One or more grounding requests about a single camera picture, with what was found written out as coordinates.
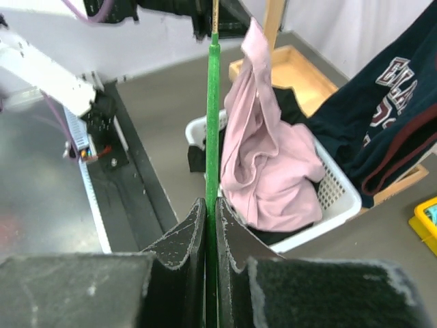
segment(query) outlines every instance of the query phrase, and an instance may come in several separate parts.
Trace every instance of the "pink garment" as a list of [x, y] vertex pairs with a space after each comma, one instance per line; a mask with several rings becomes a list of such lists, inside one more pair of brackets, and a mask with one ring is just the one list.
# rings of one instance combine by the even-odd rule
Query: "pink garment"
[[221, 186], [250, 226], [291, 232], [322, 218], [310, 180], [323, 179], [323, 164], [311, 131], [281, 121], [267, 39], [254, 18], [241, 49], [243, 65], [225, 98]]

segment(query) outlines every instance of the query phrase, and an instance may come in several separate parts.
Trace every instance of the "purple cable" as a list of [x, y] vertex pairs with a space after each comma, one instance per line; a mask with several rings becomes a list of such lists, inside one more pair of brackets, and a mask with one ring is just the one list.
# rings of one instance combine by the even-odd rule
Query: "purple cable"
[[85, 23], [100, 23], [108, 16], [114, 5], [114, 0], [104, 0], [102, 7], [97, 14], [91, 17], [87, 17], [82, 14], [69, 0], [61, 0], [72, 11], [76, 17]]
[[66, 136], [67, 141], [73, 147], [74, 153], [76, 155], [76, 159], [78, 159], [79, 158], [79, 151], [76, 148], [76, 144], [74, 143], [73, 136], [71, 136], [70, 129], [68, 129], [68, 127], [66, 126], [66, 123], [64, 122], [64, 120], [62, 120], [62, 117], [60, 116], [59, 112], [56, 110], [56, 107], [53, 104], [51, 98], [43, 91], [41, 91], [41, 94], [44, 97], [45, 101], [47, 102], [48, 108], [50, 108], [53, 115], [56, 117], [56, 120], [58, 121], [59, 125], [61, 126], [62, 132]]

